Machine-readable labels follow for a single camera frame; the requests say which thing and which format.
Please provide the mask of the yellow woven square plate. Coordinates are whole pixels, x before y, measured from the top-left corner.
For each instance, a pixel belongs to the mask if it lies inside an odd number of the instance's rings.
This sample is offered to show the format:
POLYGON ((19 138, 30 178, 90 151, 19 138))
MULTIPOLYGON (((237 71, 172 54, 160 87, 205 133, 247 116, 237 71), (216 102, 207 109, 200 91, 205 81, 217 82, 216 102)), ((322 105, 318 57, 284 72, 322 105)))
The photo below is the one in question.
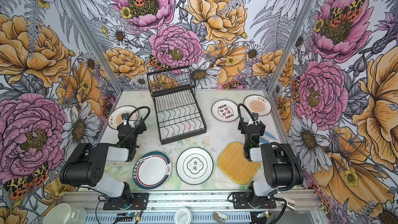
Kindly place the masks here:
POLYGON ((260 163, 248 161, 244 157, 244 145, 239 142, 230 143, 217 159, 218 168, 231 180, 239 185, 252 181, 260 163))

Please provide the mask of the white plate green red rim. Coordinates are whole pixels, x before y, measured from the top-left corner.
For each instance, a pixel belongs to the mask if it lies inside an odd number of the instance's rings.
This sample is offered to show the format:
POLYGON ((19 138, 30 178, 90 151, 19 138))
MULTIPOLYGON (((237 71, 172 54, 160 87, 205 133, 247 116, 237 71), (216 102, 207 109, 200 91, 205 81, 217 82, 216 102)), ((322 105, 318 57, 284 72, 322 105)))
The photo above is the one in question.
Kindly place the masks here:
POLYGON ((171 160, 163 152, 152 151, 143 155, 133 168, 133 181, 143 190, 153 190, 162 186, 170 177, 171 160))

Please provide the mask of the white plate with chinese characters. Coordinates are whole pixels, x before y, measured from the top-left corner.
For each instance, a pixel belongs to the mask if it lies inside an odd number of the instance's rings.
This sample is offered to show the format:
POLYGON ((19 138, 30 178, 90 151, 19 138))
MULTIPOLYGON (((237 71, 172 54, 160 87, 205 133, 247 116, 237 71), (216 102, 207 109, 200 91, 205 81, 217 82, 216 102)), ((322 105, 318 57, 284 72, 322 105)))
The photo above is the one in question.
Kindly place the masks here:
POLYGON ((177 159, 176 171, 179 178, 189 185, 200 185, 213 172, 213 160, 208 151, 200 147, 186 149, 177 159))

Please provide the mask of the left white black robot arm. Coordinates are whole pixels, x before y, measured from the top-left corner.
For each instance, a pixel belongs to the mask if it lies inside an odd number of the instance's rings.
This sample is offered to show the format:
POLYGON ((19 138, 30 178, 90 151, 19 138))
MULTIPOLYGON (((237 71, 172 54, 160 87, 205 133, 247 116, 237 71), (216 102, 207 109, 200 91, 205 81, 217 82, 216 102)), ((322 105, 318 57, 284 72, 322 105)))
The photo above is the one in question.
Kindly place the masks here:
POLYGON ((117 126, 118 142, 77 145, 60 172, 60 182, 73 187, 87 188, 105 198, 107 208, 129 209, 140 206, 133 200, 128 183, 114 179, 105 172, 108 163, 133 161, 138 136, 147 130, 145 120, 150 108, 141 106, 129 114, 122 115, 117 126))

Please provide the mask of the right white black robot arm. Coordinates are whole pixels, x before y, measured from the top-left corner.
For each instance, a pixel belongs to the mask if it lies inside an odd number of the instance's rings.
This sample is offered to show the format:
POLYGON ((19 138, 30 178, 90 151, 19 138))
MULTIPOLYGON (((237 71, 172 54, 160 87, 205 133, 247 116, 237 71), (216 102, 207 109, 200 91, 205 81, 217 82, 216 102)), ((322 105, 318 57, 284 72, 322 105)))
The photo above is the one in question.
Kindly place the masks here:
POLYGON ((245 137, 243 154, 249 162, 259 162, 264 176, 249 184, 242 204, 253 208, 271 206, 272 197, 280 192, 293 189, 304 181, 304 173, 289 144, 281 144, 275 136, 265 130, 259 115, 251 113, 248 107, 237 105, 238 130, 245 137))

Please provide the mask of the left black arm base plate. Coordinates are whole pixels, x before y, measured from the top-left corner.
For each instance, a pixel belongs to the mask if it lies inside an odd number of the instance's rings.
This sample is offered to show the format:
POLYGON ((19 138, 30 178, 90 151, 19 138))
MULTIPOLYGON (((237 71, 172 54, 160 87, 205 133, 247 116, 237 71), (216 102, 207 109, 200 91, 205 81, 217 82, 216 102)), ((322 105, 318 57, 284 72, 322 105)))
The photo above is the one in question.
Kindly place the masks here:
POLYGON ((131 193, 131 197, 109 198, 105 201, 103 209, 106 211, 116 210, 145 210, 148 204, 148 193, 131 193))

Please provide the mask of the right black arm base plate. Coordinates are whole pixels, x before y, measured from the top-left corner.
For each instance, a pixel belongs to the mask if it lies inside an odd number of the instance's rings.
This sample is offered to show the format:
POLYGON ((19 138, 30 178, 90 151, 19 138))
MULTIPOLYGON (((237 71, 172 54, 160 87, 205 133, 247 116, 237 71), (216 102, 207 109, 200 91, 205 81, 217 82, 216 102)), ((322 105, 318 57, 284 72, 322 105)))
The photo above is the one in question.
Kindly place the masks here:
POLYGON ((258 197, 247 192, 232 192, 228 201, 233 204, 234 209, 272 209, 276 202, 268 197, 258 197))

